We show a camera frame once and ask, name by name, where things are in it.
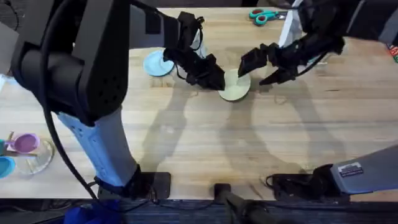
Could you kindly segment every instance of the pink cup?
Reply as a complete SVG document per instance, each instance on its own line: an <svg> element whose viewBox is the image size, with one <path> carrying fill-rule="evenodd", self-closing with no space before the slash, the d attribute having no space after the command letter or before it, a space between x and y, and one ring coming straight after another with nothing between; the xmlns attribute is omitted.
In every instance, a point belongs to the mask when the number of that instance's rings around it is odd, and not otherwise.
<svg viewBox="0 0 398 224"><path fill-rule="evenodd" d="M35 134L21 134L15 140L6 141L5 143L10 145L13 150L21 154L26 154L37 149L40 139Z"/></svg>

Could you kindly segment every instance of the white object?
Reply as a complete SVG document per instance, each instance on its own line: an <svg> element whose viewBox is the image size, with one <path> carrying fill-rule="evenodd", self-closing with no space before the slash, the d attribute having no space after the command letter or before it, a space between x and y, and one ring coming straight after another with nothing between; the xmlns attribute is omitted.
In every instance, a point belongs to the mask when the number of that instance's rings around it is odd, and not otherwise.
<svg viewBox="0 0 398 224"><path fill-rule="evenodd" d="M295 0L293 7L299 6L303 0ZM285 47L293 43L293 41L301 38L302 28L299 14L296 10L289 10L285 19L282 33L279 37L279 47Z"/></svg>
<svg viewBox="0 0 398 224"><path fill-rule="evenodd" d="M225 90L218 91L220 97L226 101L236 101L245 97L251 85L250 74L238 77L238 69L225 72Z"/></svg>
<svg viewBox="0 0 398 224"><path fill-rule="evenodd" d="M10 66L14 47L18 39L18 33L0 22L0 90L5 83L3 77Z"/></svg>

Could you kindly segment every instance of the wooden table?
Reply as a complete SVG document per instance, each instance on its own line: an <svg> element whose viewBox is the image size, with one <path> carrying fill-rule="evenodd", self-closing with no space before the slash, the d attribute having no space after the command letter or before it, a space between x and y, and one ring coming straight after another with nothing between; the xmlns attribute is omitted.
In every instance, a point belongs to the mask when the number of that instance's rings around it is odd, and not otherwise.
<svg viewBox="0 0 398 224"><path fill-rule="evenodd" d="M250 9L163 9L204 16L204 42L224 69L261 43L277 42L283 22L256 27ZM262 86L274 68L251 73L253 86L239 103L222 100L173 75L152 78L142 61L155 49L130 52L129 91L123 123L142 170L172 174L170 198L212 198L214 183L226 182L244 197L272 200L259 181L275 173L311 172L387 146L398 133L398 65L385 46L346 40L342 56L294 82ZM72 162L87 182L95 172L72 133L55 118ZM9 131L49 136L33 95L15 85L0 94L0 136ZM14 172L0 180L0 197L86 198L58 154L47 170L32 177ZM397 201L398 191L357 195L353 200Z"/></svg>

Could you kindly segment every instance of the floor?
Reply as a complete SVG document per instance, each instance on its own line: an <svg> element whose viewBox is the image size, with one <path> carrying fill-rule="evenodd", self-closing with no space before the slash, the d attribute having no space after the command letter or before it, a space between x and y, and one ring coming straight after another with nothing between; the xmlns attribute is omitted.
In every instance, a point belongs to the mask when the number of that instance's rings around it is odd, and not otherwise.
<svg viewBox="0 0 398 224"><path fill-rule="evenodd" d="M15 7L21 26L27 0L11 0ZM239 7L240 0L145 0L146 3L157 7ZM259 6L266 6L266 0L260 0ZM16 20L12 11L5 5L0 4L0 21L10 27L15 27ZM0 223L38 223L38 221L62 216L67 209L66 200L0 200ZM87 200L67 200L71 206L90 203ZM206 205L209 201L204 200L184 200L184 201L164 201L162 204L179 208L196 208ZM398 220L398 203L353 203L348 206L322 205L313 203L284 204L277 203L278 206L289 206L297 209L281 209L268 207L269 213L276 218L289 218L297 223L308 224L365 224L365 223L385 223L395 224ZM124 203L122 207L129 208L130 203ZM326 212L312 211L308 208L341 209L346 208L355 212ZM129 212L124 216L126 223L148 224L148 223L226 223L226 209L222 205L214 205L206 210L183 211L164 208L153 204L148 204L135 211Z"/></svg>

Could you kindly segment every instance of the black cable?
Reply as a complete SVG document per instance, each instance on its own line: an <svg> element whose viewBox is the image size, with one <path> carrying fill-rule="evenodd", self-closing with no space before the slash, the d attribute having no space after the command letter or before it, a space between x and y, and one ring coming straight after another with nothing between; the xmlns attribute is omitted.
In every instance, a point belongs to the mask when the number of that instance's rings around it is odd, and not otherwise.
<svg viewBox="0 0 398 224"><path fill-rule="evenodd" d="M298 76L304 75L306 74L309 70L311 70L313 67L315 67L316 65L318 65L318 63L320 61L322 61L322 59L328 54L328 52L323 52L317 59L315 59L311 65L309 65L307 68L305 68L304 70L302 70Z"/></svg>
<svg viewBox="0 0 398 224"><path fill-rule="evenodd" d="M47 127L49 129L51 138L55 144L55 147L57 148L58 153L60 154L62 160L64 163L67 165L69 168L70 172L76 177L76 179L79 181L79 183L85 188L85 190L88 192L90 197L95 200L98 204L100 204L102 207L104 207L107 210L110 210L112 212L118 212L118 213L125 213L125 212L130 212L131 210L134 210L136 208L139 208L144 205L140 204L138 206L135 206L133 208L129 208L126 210L115 210L113 208L109 208L106 205L102 204L102 202L97 198L95 193L92 191L90 186L86 183L84 178L80 175L80 173L76 170L75 166L72 164L70 161L67 153L65 152L61 140L58 136L57 130L55 129L54 121L51 116L51 111L48 106L48 98L47 98L47 79L48 79L48 66L49 66L49 54L50 54L50 46L54 38L55 34L55 28L60 22L60 20L63 17L63 13L66 11L67 7L70 6L71 3L73 3L74 0L64 0L61 2L59 7L56 9L53 17L51 18L49 25L47 27L47 30L44 35L43 39L43 44L41 48L41 59L40 59L40 72L41 72L41 77L39 80L39 101L43 107L43 112L44 112L44 118L45 122L47 123Z"/></svg>
<svg viewBox="0 0 398 224"><path fill-rule="evenodd" d="M310 9L313 7L318 7L318 6L322 6L324 4L328 4L329 2L332 2L333 0L322 0L322 1L317 1L311 5L308 6L304 6L304 5L299 5L299 6L288 6L288 5L282 5L282 4L278 4L276 2L274 2L274 0L266 0L268 2L268 4L272 7L277 7L280 9L285 9L285 10L303 10L303 9Z"/></svg>
<svg viewBox="0 0 398 224"><path fill-rule="evenodd" d="M201 43L203 41L203 31L202 31L203 27L201 26L201 23L204 22L205 19L203 18L203 16L200 16L197 18L197 21L199 22L199 45L196 49L193 49L193 51L199 50Z"/></svg>
<svg viewBox="0 0 398 224"><path fill-rule="evenodd" d="M193 208L183 208L183 207L174 207L174 206L170 206L170 205L162 205L159 202L155 202L154 200L151 200L151 202L159 207L162 208L169 208L169 209L173 209L173 210L180 210L180 211L189 211L189 212L194 212L194 211L200 211L200 210L205 210L207 208L210 208L211 206L213 206L215 204L214 201L211 201L209 204L204 205L204 206L200 206L200 207L193 207Z"/></svg>
<svg viewBox="0 0 398 224"><path fill-rule="evenodd" d="M14 7L12 6L10 0L3 0L2 3L4 3L5 5L7 5L7 6L11 9L12 13L14 13L14 15L15 15L15 20L16 20L16 22L17 22L17 25L15 26L14 30L15 30L15 31L18 30L18 28L19 28L19 17L18 17L17 11L15 11L15 9L14 9Z"/></svg>
<svg viewBox="0 0 398 224"><path fill-rule="evenodd" d="M276 205L270 202L261 202L268 207L288 209L288 210L301 210L313 212L345 212L345 213L397 213L397 210L375 210L375 209L350 209L350 208L315 208L315 207L293 207L286 205Z"/></svg>

